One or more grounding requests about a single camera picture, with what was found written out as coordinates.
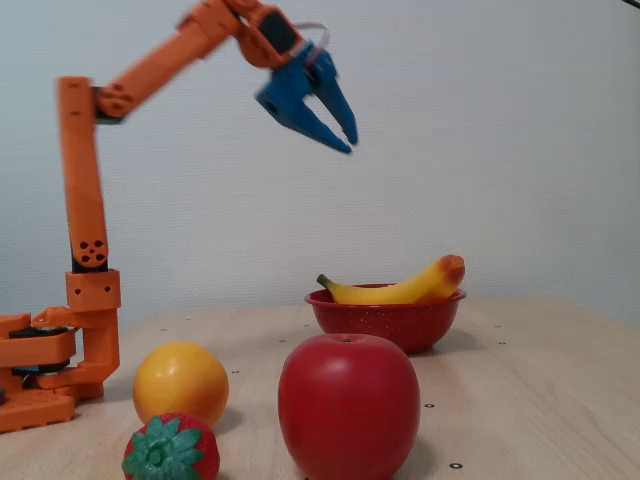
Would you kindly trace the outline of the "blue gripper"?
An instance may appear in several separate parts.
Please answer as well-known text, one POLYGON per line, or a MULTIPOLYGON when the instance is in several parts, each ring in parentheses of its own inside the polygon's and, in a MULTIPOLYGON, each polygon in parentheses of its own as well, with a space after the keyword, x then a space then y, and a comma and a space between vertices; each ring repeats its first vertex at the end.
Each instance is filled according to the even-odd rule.
POLYGON ((356 118, 336 79, 331 54, 307 45, 289 64, 271 71, 255 98, 281 125, 338 152, 351 154, 351 145, 358 144, 356 118), (331 113, 348 143, 306 106, 309 96, 316 96, 331 113))

